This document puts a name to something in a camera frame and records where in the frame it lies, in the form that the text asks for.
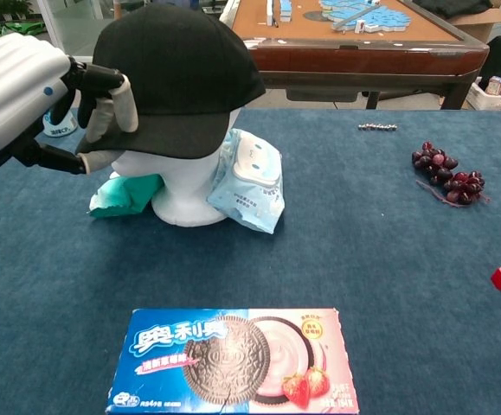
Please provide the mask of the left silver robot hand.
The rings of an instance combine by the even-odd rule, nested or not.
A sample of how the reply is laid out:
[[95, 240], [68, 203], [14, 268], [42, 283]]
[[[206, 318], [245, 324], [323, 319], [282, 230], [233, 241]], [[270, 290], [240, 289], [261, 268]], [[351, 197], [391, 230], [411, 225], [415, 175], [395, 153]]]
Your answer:
[[137, 130], [131, 84], [120, 71], [79, 62], [33, 36], [0, 37], [0, 166], [15, 158], [27, 167], [39, 165], [78, 175], [117, 159], [110, 150], [74, 154], [37, 142], [44, 116], [59, 124], [76, 94], [89, 100], [78, 116], [89, 142], [102, 138], [111, 122], [124, 132]]

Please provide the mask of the brown cardboard box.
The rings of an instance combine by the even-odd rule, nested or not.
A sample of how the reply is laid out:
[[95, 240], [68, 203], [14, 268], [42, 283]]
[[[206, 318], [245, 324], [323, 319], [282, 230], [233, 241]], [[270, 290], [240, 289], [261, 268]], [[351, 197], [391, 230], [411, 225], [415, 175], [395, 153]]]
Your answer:
[[487, 43], [493, 26], [501, 23], [501, 9], [493, 7], [478, 14], [455, 16], [447, 22], [477, 40]]

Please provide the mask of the green white snack packet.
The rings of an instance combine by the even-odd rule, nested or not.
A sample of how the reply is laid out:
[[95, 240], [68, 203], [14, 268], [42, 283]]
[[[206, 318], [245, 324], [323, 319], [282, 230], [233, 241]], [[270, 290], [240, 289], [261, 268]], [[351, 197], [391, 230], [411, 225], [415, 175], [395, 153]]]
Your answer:
[[163, 185], [160, 175], [126, 177], [113, 172], [91, 197], [89, 214], [94, 218], [140, 214]]

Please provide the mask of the blue pink cookie box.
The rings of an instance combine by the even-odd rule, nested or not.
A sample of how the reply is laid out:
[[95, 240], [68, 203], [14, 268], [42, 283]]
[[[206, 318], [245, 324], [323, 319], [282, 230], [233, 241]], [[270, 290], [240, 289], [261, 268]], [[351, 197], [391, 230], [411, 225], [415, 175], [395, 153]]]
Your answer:
[[137, 309], [105, 415], [359, 415], [339, 313]]

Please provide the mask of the white plastic crate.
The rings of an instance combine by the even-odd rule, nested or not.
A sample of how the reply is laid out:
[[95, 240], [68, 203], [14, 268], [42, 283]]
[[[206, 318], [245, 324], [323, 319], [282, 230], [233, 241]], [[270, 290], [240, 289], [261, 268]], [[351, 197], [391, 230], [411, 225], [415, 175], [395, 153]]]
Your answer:
[[501, 111], [501, 95], [487, 94], [477, 83], [470, 86], [466, 101], [477, 111]]

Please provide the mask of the black cloth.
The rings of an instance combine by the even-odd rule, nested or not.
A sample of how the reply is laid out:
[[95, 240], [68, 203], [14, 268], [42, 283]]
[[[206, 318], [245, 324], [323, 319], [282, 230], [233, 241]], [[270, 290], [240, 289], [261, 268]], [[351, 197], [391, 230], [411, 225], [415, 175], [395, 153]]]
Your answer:
[[491, 0], [412, 0], [413, 3], [439, 17], [451, 19], [483, 13], [493, 8]]

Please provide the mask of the light blue wet wipes pack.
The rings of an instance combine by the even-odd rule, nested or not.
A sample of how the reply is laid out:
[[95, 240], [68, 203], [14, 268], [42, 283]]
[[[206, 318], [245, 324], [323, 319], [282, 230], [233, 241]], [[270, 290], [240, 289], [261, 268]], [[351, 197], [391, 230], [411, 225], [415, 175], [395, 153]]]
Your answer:
[[242, 129], [228, 131], [207, 202], [254, 231], [272, 234], [285, 209], [282, 155]]

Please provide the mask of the blue mahjong tile pile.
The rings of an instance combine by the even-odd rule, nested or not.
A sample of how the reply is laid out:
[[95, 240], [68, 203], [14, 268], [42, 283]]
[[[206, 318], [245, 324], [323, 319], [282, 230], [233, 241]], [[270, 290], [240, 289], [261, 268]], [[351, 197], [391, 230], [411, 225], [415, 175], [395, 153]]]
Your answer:
[[337, 32], [355, 33], [405, 31], [411, 23], [406, 13], [393, 10], [381, 0], [320, 0], [321, 16]]

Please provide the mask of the green bag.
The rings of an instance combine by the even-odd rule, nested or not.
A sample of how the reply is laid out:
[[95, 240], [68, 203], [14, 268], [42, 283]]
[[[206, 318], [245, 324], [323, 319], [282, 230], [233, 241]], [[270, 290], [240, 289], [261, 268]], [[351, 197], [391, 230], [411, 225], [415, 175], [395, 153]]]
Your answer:
[[0, 37], [12, 33], [36, 36], [46, 32], [44, 22], [0, 22]]

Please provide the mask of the dark red grape bunch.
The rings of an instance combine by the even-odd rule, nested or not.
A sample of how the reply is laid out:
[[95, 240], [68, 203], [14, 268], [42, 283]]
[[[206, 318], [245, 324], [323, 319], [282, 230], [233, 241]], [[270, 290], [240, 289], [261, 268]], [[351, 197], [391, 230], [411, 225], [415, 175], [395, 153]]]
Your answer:
[[454, 208], [467, 208], [481, 201], [489, 203], [485, 194], [485, 178], [478, 170], [457, 171], [459, 160], [426, 141], [411, 154], [411, 163], [419, 174], [416, 184], [436, 200]]

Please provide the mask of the white foam mannequin head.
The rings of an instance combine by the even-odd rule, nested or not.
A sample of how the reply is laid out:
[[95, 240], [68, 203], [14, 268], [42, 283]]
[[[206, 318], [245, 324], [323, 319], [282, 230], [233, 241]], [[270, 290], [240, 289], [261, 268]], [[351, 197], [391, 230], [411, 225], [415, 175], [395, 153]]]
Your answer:
[[127, 151], [112, 163], [119, 176], [157, 174], [164, 185], [151, 198], [156, 216], [179, 227], [203, 227], [226, 219], [207, 201], [219, 164], [220, 149], [198, 159], [177, 159]]

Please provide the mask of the white yogurt drink bottle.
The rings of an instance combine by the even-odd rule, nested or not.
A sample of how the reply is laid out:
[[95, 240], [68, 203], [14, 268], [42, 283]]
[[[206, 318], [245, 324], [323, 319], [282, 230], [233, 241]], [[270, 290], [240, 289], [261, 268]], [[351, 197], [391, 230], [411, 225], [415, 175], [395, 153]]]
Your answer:
[[43, 119], [43, 133], [47, 137], [65, 137], [77, 130], [78, 124], [75, 116], [71, 111], [68, 111], [64, 119], [59, 124], [52, 124], [50, 112], [44, 114]]

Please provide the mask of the brown mahjong table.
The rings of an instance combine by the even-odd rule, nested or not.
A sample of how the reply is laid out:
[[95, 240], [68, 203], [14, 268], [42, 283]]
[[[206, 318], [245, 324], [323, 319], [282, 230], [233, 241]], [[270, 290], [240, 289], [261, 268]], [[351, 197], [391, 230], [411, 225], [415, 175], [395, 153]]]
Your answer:
[[376, 108], [380, 93], [423, 91], [443, 96], [442, 108], [459, 109], [489, 48], [411, 0], [384, 0], [411, 23], [388, 33], [336, 33], [310, 19], [319, 0], [291, 0], [292, 19], [267, 25], [267, 4], [278, 19], [279, 0], [228, 0], [221, 21], [248, 46], [269, 89], [291, 100], [339, 101], [366, 92]]

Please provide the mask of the black baseball cap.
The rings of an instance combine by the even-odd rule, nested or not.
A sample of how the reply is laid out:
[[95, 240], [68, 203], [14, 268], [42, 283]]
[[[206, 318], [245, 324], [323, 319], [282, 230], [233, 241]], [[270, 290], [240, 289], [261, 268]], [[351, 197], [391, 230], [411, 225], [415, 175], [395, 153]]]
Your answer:
[[221, 145], [232, 112], [266, 91], [242, 39], [215, 17], [153, 3], [109, 23], [93, 64], [119, 70], [131, 83], [138, 128], [105, 123], [77, 152], [136, 151], [198, 159]]

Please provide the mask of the blue felt table mat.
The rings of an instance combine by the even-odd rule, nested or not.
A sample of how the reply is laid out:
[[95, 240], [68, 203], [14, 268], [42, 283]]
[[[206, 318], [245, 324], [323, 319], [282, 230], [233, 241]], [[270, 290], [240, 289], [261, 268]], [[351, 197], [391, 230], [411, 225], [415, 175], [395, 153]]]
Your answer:
[[[248, 109], [282, 155], [274, 234], [94, 220], [107, 171], [0, 167], [0, 415], [103, 415], [137, 308], [335, 308], [361, 415], [501, 415], [501, 112]], [[489, 203], [420, 188], [426, 141]]]

